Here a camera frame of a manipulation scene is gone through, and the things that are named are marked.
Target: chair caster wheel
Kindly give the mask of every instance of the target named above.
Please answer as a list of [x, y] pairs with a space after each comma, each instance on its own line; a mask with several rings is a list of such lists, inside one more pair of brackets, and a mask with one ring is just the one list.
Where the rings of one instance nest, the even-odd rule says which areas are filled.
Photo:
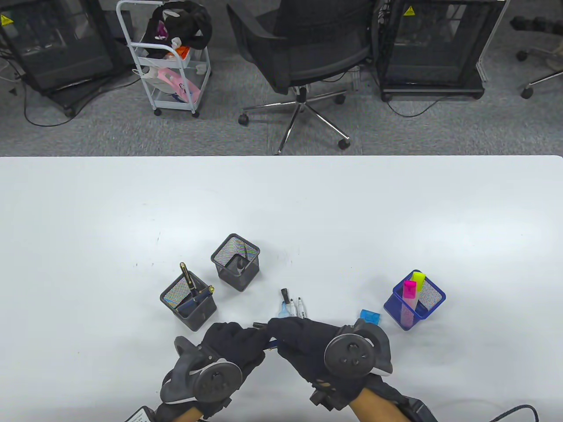
[[239, 124], [241, 124], [242, 126], [248, 126], [248, 114], [242, 113], [239, 116]]
[[340, 94], [334, 97], [334, 102], [338, 105], [344, 104], [344, 101], [346, 101], [346, 96], [344, 94]]
[[526, 53], [525, 51], [518, 51], [518, 53], [516, 53], [516, 59], [518, 61], [524, 61], [528, 58], [528, 53]]
[[350, 146], [350, 141], [348, 139], [341, 139], [338, 141], [338, 148], [340, 148], [342, 151], [347, 149]]
[[534, 88], [525, 88], [522, 91], [522, 94], [520, 94], [520, 96], [524, 99], [527, 100], [529, 98], [531, 98], [531, 96], [534, 94]]

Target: chair base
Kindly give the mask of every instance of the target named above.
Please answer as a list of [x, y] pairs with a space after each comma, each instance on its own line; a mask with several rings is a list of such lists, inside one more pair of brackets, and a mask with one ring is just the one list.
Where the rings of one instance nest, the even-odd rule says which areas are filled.
[[[540, 57], [541, 59], [551, 60], [552, 62], [559, 65], [563, 65], [563, 56], [558, 52], [558, 50], [559, 49], [553, 52], [553, 51], [544, 50], [542, 48], [532, 47], [529, 48], [528, 50], [518, 51], [518, 53], [516, 54], [516, 58], [518, 59], [518, 61], [525, 61], [528, 58], [528, 56], [535, 56], [535, 57]], [[525, 100], [531, 98], [532, 95], [534, 94], [534, 88], [532, 88], [534, 85], [537, 85], [539, 83], [545, 82], [553, 78], [557, 78], [559, 76], [563, 76], [563, 70], [556, 71], [546, 77], [528, 83], [522, 90], [520, 96]]]
[[295, 101], [274, 102], [271, 104], [245, 107], [242, 109], [242, 113], [239, 116], [239, 124], [244, 126], [248, 125], [249, 119], [247, 113], [249, 111], [270, 110], [270, 109], [277, 109], [280, 107], [293, 105], [294, 110], [291, 116], [291, 120], [289, 121], [284, 136], [278, 147], [278, 152], [275, 155], [282, 154], [283, 148], [289, 138], [289, 135], [291, 134], [291, 131], [293, 130], [293, 126], [295, 125], [297, 115], [303, 111], [308, 111], [317, 119], [319, 119], [322, 123], [328, 126], [330, 129], [338, 133], [342, 137], [342, 139], [338, 141], [338, 147], [341, 150], [345, 150], [350, 146], [350, 137], [347, 134], [345, 134], [343, 131], [338, 129], [338, 127], [334, 125], [330, 120], [328, 120], [326, 117], [322, 116], [318, 111], [313, 109], [309, 104], [315, 101], [326, 100], [328, 98], [334, 98], [336, 104], [344, 104], [344, 101], [346, 99], [346, 92], [347, 92], [346, 89], [342, 89], [340, 91], [329, 92], [326, 94], [316, 95], [314, 97], [307, 98], [307, 87], [294, 87], [293, 93], [295, 94], [296, 97]]

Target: black glove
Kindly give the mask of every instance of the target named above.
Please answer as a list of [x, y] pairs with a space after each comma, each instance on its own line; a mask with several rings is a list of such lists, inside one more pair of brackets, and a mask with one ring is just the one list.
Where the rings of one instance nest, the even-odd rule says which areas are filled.
[[[229, 322], [213, 324], [205, 333], [202, 344], [213, 349], [225, 360], [235, 363], [243, 374], [244, 382], [252, 370], [266, 357], [263, 350], [269, 340], [270, 335], [266, 330], [243, 329], [236, 322]], [[197, 401], [177, 405], [163, 403], [158, 406], [156, 411], [157, 420], [158, 422], [171, 422], [192, 407], [196, 407], [205, 418], [208, 418], [219, 412], [223, 405]]]
[[339, 327], [297, 317], [273, 318], [267, 331], [278, 342], [278, 353], [305, 380], [322, 391], [336, 391], [354, 400], [365, 386], [365, 378], [343, 379], [332, 375], [324, 365], [324, 351]]

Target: pink highlighter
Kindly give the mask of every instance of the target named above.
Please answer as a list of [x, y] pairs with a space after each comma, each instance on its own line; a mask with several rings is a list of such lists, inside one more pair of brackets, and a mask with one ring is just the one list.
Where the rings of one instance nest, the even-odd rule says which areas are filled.
[[[403, 284], [403, 300], [413, 310], [416, 310], [418, 297], [417, 297], [417, 282], [406, 280]], [[414, 323], [414, 314], [406, 306], [401, 306], [401, 325], [405, 328], [411, 328]]]

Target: black mesh pen holder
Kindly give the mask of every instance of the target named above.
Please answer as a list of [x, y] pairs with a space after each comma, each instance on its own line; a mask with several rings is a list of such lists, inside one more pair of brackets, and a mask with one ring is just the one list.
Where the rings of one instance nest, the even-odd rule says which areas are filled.
[[260, 270], [257, 246], [232, 234], [211, 255], [211, 261], [217, 267], [219, 278], [238, 291], [244, 291]]
[[180, 321], [187, 325], [192, 331], [199, 330], [210, 316], [217, 310], [213, 300], [213, 294], [209, 292], [209, 286], [188, 271], [195, 287], [204, 295], [199, 303], [193, 301], [192, 294], [187, 286], [184, 275], [178, 277], [160, 295], [160, 301], [176, 315]]

